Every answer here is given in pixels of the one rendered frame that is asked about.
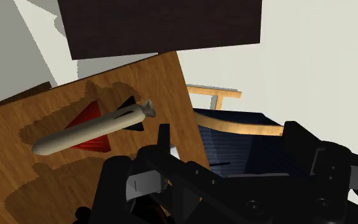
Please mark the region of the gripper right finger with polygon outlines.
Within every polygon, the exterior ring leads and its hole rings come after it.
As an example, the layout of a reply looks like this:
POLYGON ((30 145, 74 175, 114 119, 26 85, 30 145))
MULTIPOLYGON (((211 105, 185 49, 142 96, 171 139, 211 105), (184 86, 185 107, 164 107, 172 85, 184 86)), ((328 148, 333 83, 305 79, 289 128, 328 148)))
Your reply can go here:
POLYGON ((342 203, 353 190, 358 195, 358 154, 337 143, 322 141, 297 122, 286 122, 283 149, 307 180, 318 198, 342 203))

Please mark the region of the blue chair with wooden frame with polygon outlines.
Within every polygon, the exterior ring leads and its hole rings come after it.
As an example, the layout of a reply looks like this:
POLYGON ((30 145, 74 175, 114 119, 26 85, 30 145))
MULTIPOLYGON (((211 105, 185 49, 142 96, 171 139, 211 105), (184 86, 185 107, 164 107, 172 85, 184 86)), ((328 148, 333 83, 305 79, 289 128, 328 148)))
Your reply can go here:
POLYGON ((236 174, 304 175, 284 152, 281 124, 262 113, 221 109, 225 97, 240 98, 241 92, 194 85, 188 86, 188 92, 216 99, 210 109, 194 109, 212 172, 224 178, 236 174))

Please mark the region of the wooden table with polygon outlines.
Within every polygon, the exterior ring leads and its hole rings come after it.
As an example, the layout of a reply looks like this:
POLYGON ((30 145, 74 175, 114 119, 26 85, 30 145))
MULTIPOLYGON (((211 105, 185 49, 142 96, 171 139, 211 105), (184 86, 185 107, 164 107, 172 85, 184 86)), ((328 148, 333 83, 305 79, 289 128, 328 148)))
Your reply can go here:
POLYGON ((72 224, 78 207, 92 205, 105 159, 155 144, 162 123, 170 124, 183 161, 208 166, 175 52, 0 106, 0 224, 72 224), (105 114, 131 96, 139 103, 151 101, 156 116, 144 120, 142 132, 110 134, 110 152, 67 149, 38 156, 31 151, 38 139, 66 128, 91 102, 105 114))

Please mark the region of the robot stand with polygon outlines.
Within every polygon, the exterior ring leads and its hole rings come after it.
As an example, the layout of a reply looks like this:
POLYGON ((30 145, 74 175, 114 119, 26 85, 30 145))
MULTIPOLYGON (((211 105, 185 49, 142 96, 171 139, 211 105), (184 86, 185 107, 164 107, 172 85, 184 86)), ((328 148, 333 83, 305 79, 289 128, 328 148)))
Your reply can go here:
POLYGON ((262 0, 57 0, 71 57, 260 42, 262 0))

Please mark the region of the beige toy rocket red fins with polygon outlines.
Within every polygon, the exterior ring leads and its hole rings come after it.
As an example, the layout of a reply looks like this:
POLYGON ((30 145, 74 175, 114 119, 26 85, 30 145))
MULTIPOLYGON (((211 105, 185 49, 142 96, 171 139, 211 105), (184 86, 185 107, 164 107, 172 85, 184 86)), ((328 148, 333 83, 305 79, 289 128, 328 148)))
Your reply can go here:
POLYGON ((151 100, 145 101, 144 104, 133 104, 42 137, 34 143, 32 152, 37 155, 51 155, 79 143, 141 123, 146 117, 155 116, 156 111, 151 100))

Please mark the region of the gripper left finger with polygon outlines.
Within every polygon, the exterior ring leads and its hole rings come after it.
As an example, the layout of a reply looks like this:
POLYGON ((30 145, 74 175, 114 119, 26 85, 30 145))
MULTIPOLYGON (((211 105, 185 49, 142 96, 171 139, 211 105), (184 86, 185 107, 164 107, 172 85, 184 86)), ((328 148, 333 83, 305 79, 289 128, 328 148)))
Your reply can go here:
POLYGON ((124 156, 107 159, 92 208, 77 208, 74 224, 228 224, 223 213, 202 200, 191 210, 191 193, 178 187, 128 200, 127 181, 139 165, 124 156))

